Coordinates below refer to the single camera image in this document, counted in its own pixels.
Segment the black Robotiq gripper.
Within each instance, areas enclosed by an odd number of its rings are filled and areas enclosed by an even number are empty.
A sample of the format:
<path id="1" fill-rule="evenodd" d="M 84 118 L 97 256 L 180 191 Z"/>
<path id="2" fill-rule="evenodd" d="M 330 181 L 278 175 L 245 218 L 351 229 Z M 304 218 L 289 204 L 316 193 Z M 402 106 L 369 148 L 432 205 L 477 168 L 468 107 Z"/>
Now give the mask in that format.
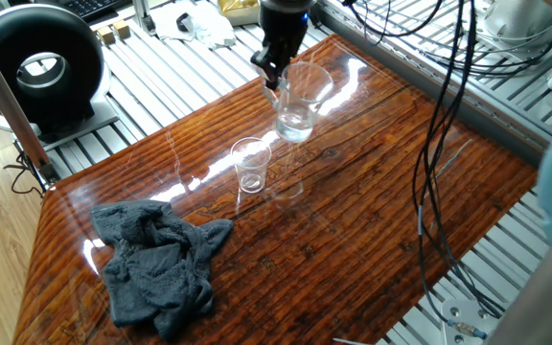
<path id="1" fill-rule="evenodd" d="M 261 4 L 260 26 L 264 31 L 263 48 L 250 61 L 264 79 L 264 86 L 275 90 L 279 72 L 283 72 L 298 49 L 308 28 L 309 7 L 298 4 Z M 278 65 L 272 54 L 278 54 Z"/>

